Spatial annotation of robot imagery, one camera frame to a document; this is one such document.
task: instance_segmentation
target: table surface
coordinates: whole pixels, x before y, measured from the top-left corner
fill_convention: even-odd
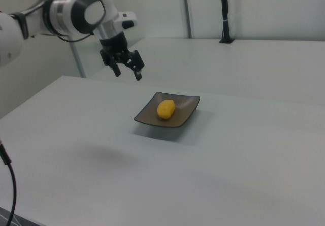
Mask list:
[[[141,81],[124,66],[118,78],[109,67],[92,78],[325,105],[325,42],[144,38],[134,49],[145,63]]]
[[[182,128],[133,121],[156,91],[201,100]],[[324,106],[74,77],[0,120],[17,213],[53,226],[323,225],[324,128]]]

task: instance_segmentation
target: dark square plate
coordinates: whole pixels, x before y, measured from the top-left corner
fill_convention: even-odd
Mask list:
[[[175,102],[175,112],[168,120],[159,118],[157,114],[158,105],[165,99]],[[200,101],[199,96],[174,95],[157,92],[134,121],[156,127],[178,128],[182,126],[192,115]]]

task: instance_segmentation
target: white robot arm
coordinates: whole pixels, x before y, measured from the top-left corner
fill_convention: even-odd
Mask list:
[[[0,66],[19,55],[23,39],[37,34],[92,34],[102,44],[104,64],[116,76],[121,74],[117,63],[123,63],[140,80],[144,64],[137,51],[129,52],[123,33],[136,25],[135,14],[118,12],[113,0],[39,0],[23,12],[0,13]]]

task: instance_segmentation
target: white wall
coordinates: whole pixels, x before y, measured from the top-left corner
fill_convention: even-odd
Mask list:
[[[190,0],[196,38],[220,38],[221,0]],[[238,39],[325,40],[325,0],[229,0]]]
[[[0,0],[0,10],[12,13],[36,0]],[[0,68],[0,118],[61,75],[79,76],[69,45],[55,37],[37,36],[24,42],[21,55]]]

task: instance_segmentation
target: white table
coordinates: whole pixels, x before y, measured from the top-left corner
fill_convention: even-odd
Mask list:
[[[182,128],[133,121],[156,91],[201,100]],[[325,106],[73,77],[0,120],[17,213],[48,226],[323,226],[324,129]]]
[[[144,38],[131,49],[145,63],[141,81],[123,66],[118,78],[109,67],[92,78],[325,105],[325,42]]]

